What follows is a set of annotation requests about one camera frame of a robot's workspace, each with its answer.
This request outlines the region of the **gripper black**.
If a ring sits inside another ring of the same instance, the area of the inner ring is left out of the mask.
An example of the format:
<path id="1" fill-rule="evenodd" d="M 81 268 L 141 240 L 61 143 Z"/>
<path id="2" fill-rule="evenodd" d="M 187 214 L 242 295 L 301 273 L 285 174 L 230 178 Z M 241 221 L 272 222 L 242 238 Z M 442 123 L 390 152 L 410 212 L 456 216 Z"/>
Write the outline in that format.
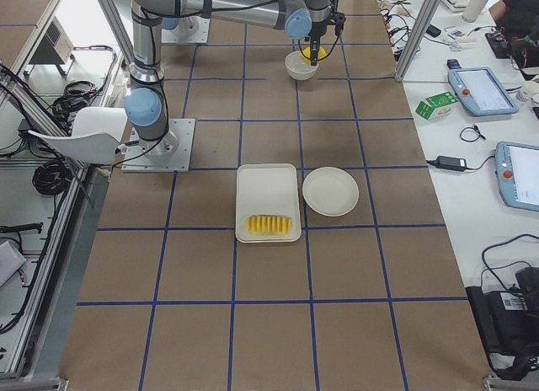
<path id="1" fill-rule="evenodd" d="M 329 7 L 320 9 L 309 9 L 311 16 L 312 27 L 309 33 L 310 36 L 310 50 L 311 50 L 311 65 L 316 66 L 318 64 L 318 50 L 320 48 L 320 39 L 326 34 L 329 19 Z"/>

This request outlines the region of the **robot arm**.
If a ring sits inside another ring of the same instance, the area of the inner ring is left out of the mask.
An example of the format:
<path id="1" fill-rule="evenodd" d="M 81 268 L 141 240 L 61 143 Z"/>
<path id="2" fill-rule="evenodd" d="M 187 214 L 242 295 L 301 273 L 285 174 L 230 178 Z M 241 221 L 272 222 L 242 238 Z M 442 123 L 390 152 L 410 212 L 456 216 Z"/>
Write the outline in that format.
<path id="1" fill-rule="evenodd" d="M 177 34 L 190 35 L 199 28 L 198 19 L 195 16 L 187 18 L 163 18 L 162 29 Z"/>
<path id="2" fill-rule="evenodd" d="M 144 154 L 150 159 L 163 159 L 179 144 L 171 131 L 162 86 L 165 18 L 200 16 L 280 29 L 293 40 L 308 38 L 310 62 L 316 64 L 331 15 L 331 0 L 131 0 L 134 59 L 130 76 L 134 88 L 125 101 L 125 112 Z"/>

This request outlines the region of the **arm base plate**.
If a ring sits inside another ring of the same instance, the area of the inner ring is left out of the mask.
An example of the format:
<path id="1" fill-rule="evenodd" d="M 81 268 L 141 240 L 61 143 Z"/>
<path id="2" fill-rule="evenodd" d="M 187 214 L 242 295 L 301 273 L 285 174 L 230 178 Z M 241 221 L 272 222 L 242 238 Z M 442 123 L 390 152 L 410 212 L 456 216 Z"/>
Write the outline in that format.
<path id="1" fill-rule="evenodd" d="M 168 46 L 204 45 L 208 41 L 210 20 L 199 16 L 163 18 L 162 44 Z"/>
<path id="2" fill-rule="evenodd" d="M 168 134 L 148 154 L 153 143 L 140 140 L 134 127 L 131 128 L 131 141 L 138 141 L 128 147 L 127 158 L 120 166 L 126 173 L 167 173 L 189 171 L 192 145 L 195 136 L 195 119 L 170 119 Z"/>

